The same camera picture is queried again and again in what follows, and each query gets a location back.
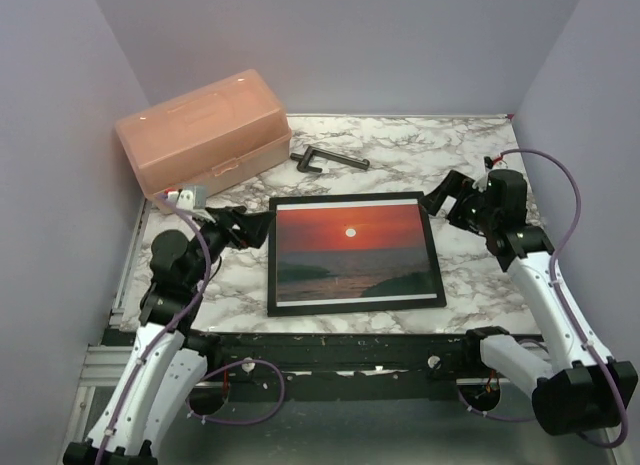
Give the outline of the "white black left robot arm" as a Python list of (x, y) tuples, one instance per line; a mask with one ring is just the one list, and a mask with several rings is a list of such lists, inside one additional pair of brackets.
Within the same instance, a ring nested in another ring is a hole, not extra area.
[(87, 437), (67, 445), (65, 464), (157, 463), (192, 389), (221, 370), (218, 339), (193, 331), (193, 321), (222, 252), (260, 248), (275, 214), (243, 207), (207, 208), (202, 218), (177, 214), (194, 235), (170, 229), (153, 240), (151, 282), (124, 371)]

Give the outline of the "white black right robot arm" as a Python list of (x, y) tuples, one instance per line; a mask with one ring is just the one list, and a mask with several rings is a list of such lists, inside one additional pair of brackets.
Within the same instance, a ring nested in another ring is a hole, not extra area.
[(489, 370), (506, 377), (530, 398), (536, 421), (552, 436), (626, 427), (638, 374), (597, 338), (563, 283), (556, 249), (527, 220), (524, 176), (496, 169), (476, 182), (452, 170), (420, 204), (436, 215), (448, 198), (454, 203), (447, 221), (484, 238), (525, 299), (549, 356), (543, 360), (500, 326), (476, 328), (465, 334), (462, 369), (474, 377)]

